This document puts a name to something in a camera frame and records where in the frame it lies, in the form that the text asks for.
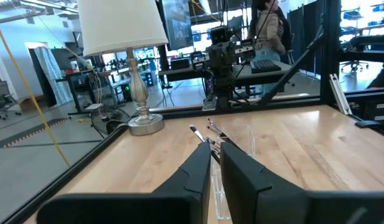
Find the black floor fan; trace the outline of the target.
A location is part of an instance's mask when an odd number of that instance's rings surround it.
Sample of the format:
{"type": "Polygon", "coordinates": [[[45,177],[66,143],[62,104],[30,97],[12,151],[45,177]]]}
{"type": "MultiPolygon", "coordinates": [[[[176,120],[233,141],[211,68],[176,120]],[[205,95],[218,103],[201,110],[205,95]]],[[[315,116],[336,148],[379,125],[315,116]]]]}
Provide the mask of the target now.
{"type": "Polygon", "coordinates": [[[117,106],[101,106],[90,113],[91,127],[105,138],[121,124],[126,124],[131,116],[117,106]]]}

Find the black-handled makeup brush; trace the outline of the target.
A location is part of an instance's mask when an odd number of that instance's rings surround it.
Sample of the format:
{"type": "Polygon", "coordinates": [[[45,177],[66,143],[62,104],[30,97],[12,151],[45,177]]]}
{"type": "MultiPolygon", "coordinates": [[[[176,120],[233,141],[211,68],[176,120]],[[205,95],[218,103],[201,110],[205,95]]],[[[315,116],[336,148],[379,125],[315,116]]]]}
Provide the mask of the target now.
{"type": "Polygon", "coordinates": [[[202,142],[206,142],[210,146],[211,155],[214,158],[214,160],[219,164],[220,149],[214,145],[213,141],[210,138],[204,138],[200,133],[200,131],[193,124],[191,124],[189,128],[202,142]]]}
{"type": "Polygon", "coordinates": [[[223,131],[221,131],[216,125],[207,126],[207,129],[214,132],[218,137],[220,137],[224,141],[229,140],[229,137],[223,131]]]}
{"type": "Polygon", "coordinates": [[[207,120],[209,123],[207,126],[208,129],[213,131],[223,141],[226,141],[237,149],[241,150],[241,148],[236,143],[234,143],[210,118],[207,118],[207,120]]]}

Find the large display screen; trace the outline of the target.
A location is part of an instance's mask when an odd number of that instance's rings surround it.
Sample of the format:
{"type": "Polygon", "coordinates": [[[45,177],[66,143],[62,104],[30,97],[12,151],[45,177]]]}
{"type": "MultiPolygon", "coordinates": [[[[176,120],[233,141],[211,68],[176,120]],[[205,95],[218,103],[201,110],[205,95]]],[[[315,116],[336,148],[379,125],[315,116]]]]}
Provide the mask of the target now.
{"type": "Polygon", "coordinates": [[[190,0],[161,0],[169,50],[193,46],[190,0]]]}

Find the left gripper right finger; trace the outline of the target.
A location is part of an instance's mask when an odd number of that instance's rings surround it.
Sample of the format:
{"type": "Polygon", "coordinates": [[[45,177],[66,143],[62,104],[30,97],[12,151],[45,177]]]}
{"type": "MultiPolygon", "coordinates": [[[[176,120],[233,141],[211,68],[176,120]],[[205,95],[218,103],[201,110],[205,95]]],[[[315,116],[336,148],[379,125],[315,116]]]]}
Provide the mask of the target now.
{"type": "Polygon", "coordinates": [[[384,191],[305,190],[227,142],[220,169],[233,224],[384,224],[384,191]]]}

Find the black aluminium table frame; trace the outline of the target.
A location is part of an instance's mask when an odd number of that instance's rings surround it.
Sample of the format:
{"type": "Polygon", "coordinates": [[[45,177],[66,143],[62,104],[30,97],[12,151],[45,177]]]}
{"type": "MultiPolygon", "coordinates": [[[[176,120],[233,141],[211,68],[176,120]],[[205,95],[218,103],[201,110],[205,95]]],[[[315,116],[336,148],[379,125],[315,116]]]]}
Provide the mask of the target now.
{"type": "MultiPolygon", "coordinates": [[[[309,44],[306,51],[291,68],[283,75],[276,86],[269,93],[265,94],[263,99],[257,99],[251,106],[237,106],[232,109],[223,109],[216,111],[203,112],[198,106],[188,106],[185,108],[159,109],[157,112],[163,115],[164,119],[186,119],[201,117],[205,115],[230,115],[250,113],[252,111],[283,110],[288,108],[307,107],[315,105],[332,106],[335,102],[333,93],[330,92],[330,86],[321,81],[321,92],[319,95],[285,97],[278,98],[275,94],[279,91],[281,85],[288,82],[308,59],[319,48],[322,52],[322,77],[327,78],[331,72],[335,71],[336,66],[347,60],[366,60],[372,62],[384,62],[384,51],[369,50],[343,50],[339,42],[340,37],[340,9],[341,0],[322,0],[322,29],[318,31],[317,37],[309,44]]],[[[42,204],[65,188],[77,176],[86,173],[96,164],[104,154],[108,153],[114,146],[117,146],[122,140],[130,136],[130,130],[127,125],[118,126],[113,133],[104,139],[99,145],[94,147],[81,159],[71,165],[66,171],[51,181],[46,187],[40,190],[25,204],[5,218],[0,224],[24,224],[28,221],[36,221],[37,210],[42,204]]]]}

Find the black workbench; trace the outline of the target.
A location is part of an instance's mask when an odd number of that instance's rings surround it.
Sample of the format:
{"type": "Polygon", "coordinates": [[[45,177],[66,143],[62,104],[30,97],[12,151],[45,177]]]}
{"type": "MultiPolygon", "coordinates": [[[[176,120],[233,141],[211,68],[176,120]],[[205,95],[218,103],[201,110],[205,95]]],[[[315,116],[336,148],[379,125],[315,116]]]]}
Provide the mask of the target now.
{"type": "Polygon", "coordinates": [[[119,88],[123,86],[129,86],[131,78],[127,77],[122,80],[115,81],[113,71],[99,72],[97,69],[84,70],[76,73],[65,74],[62,78],[55,79],[56,83],[67,82],[70,92],[73,96],[76,112],[69,113],[69,116],[88,114],[91,112],[90,107],[92,105],[100,105],[99,102],[104,98],[104,94],[100,93],[103,88],[98,81],[103,80],[103,86],[108,87],[110,91],[109,99],[113,100],[113,106],[121,106],[126,103],[126,98],[121,101],[118,98],[120,93],[124,93],[123,90],[119,91],[119,88]],[[88,107],[82,107],[78,96],[79,94],[87,94],[91,99],[91,105],[88,107]]]}

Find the black box with green light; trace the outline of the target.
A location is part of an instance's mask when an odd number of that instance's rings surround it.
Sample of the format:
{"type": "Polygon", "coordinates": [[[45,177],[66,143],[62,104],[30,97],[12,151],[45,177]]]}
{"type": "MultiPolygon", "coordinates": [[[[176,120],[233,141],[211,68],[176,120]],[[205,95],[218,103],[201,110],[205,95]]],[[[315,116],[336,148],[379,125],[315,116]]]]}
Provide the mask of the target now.
{"type": "Polygon", "coordinates": [[[130,89],[129,84],[122,85],[121,89],[122,89],[124,101],[125,102],[131,101],[132,97],[131,97],[131,89],[130,89]]]}

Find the brown cardboard box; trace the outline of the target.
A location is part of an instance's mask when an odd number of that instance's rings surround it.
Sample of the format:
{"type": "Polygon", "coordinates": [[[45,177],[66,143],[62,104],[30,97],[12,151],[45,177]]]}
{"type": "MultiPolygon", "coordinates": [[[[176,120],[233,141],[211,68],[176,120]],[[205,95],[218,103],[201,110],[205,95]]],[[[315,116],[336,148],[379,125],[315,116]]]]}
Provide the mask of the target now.
{"type": "MultiPolygon", "coordinates": [[[[35,98],[36,102],[40,102],[40,101],[44,100],[45,97],[44,97],[44,95],[37,95],[34,98],[35,98]]],[[[20,106],[21,111],[23,111],[23,112],[36,110],[34,102],[30,96],[19,98],[17,102],[20,106]]]]}

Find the shelf with blue bins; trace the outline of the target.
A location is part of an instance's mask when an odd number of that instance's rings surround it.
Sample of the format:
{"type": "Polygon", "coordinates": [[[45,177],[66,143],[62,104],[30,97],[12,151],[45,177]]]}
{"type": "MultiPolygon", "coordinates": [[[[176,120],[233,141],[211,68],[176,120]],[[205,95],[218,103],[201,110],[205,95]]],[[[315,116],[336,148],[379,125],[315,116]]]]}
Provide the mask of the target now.
{"type": "Polygon", "coordinates": [[[341,35],[384,34],[384,0],[341,0],[341,35]]]}

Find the white shade silver table lamp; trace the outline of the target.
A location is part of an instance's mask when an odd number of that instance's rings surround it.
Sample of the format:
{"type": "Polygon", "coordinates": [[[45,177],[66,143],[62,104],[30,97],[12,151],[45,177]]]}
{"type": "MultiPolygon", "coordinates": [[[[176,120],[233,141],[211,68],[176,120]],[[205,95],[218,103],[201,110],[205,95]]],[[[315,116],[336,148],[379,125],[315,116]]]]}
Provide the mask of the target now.
{"type": "Polygon", "coordinates": [[[151,114],[148,91],[139,74],[134,49],[168,43],[156,0],[77,0],[85,56],[126,52],[131,68],[131,98],[137,117],[128,121],[133,136],[144,136],[164,127],[163,117],[151,114]]]}

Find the clear acrylic brush organizer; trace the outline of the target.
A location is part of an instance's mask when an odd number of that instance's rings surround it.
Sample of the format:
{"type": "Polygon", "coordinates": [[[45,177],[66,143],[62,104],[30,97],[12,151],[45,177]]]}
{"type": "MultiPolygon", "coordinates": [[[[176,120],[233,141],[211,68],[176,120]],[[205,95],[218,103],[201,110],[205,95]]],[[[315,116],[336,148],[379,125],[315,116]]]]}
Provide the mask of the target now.
{"type": "MultiPolygon", "coordinates": [[[[214,141],[215,144],[212,143],[212,149],[217,151],[217,155],[219,155],[221,142],[232,141],[250,157],[256,158],[255,137],[251,126],[248,124],[223,128],[221,131],[217,131],[217,137],[215,140],[212,140],[212,142],[214,141]]],[[[215,159],[211,161],[211,182],[217,219],[231,220],[225,191],[222,185],[220,165],[215,159]]]]}

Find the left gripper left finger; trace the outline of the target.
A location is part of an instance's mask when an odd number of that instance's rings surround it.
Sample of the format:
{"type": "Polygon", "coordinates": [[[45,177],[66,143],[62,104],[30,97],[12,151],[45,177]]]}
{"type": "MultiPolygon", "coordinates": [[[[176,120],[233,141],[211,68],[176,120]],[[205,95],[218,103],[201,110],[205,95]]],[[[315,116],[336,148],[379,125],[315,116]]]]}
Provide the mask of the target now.
{"type": "Polygon", "coordinates": [[[45,203],[37,224],[207,224],[211,150],[201,143],[145,194],[64,194],[45,203]]]}

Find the black panel with grey sheet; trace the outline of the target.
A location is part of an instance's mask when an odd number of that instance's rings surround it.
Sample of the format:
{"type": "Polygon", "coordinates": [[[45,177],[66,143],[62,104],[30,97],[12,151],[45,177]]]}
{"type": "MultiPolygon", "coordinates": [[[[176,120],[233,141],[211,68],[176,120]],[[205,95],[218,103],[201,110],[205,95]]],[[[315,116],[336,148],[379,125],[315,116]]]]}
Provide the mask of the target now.
{"type": "Polygon", "coordinates": [[[48,47],[28,48],[32,64],[48,107],[61,106],[73,100],[64,70],[60,67],[54,53],[63,49],[48,47]]]}

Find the silver aluminium extrusion piece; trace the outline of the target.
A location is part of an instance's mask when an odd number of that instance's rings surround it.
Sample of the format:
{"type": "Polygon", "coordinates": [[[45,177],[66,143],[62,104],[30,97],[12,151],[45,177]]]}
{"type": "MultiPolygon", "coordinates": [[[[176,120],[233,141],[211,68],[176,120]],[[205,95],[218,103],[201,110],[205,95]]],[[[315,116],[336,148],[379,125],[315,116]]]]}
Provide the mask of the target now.
{"type": "Polygon", "coordinates": [[[346,99],[346,96],[342,90],[339,79],[336,74],[329,75],[329,82],[334,98],[336,100],[337,106],[341,113],[346,115],[353,115],[352,110],[350,109],[349,103],[346,99]]]}

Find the black office chair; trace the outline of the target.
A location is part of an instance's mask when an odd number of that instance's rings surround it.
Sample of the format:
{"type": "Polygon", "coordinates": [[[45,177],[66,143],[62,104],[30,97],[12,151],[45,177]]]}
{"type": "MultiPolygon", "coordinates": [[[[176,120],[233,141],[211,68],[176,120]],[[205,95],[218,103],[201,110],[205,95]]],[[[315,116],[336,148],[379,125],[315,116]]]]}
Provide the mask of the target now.
{"type": "Polygon", "coordinates": [[[0,119],[8,119],[9,108],[18,105],[18,101],[10,93],[7,81],[0,81],[0,119]]]}
{"type": "Polygon", "coordinates": [[[353,60],[353,61],[341,63],[340,66],[341,66],[340,71],[342,73],[344,73],[344,68],[348,66],[350,67],[351,72],[356,72],[357,70],[360,70],[362,72],[364,68],[369,68],[369,63],[361,62],[359,60],[353,60]]]}

